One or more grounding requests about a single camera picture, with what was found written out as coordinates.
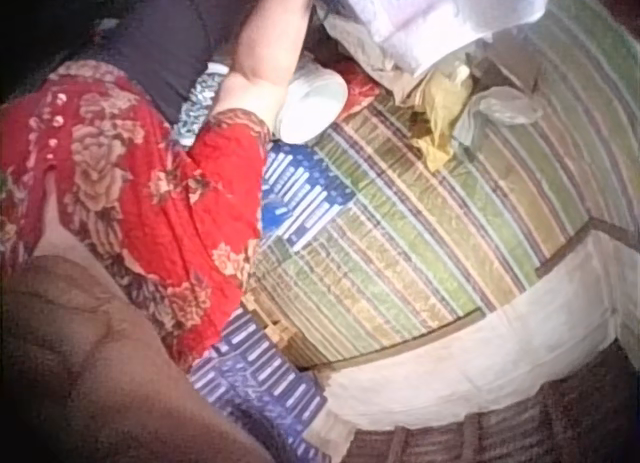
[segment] crumpled paper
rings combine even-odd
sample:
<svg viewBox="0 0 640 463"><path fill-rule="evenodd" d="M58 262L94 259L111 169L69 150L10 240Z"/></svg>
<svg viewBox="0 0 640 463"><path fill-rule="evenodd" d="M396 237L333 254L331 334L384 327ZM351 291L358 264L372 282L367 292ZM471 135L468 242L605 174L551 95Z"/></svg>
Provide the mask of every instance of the crumpled paper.
<svg viewBox="0 0 640 463"><path fill-rule="evenodd" d="M472 89L469 67L456 63L448 75L444 70L432 71L406 101L405 106L417 113L411 144L420 149L429 171L439 170L453 156L453 128Z"/></svg>

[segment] white cloth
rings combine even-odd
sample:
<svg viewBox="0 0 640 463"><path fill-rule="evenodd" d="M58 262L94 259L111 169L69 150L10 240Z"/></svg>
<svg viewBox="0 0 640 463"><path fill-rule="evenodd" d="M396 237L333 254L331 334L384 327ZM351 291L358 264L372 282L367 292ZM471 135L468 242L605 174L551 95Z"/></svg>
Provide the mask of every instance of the white cloth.
<svg viewBox="0 0 640 463"><path fill-rule="evenodd" d="M547 1L338 0L339 6L349 8L363 24L371 39L412 76L479 38L537 20Z"/></svg>
<svg viewBox="0 0 640 463"><path fill-rule="evenodd" d="M593 232L501 311L423 348L328 375L328 408L369 430L447 424L534 395L616 336L638 366L639 276L638 253Z"/></svg>

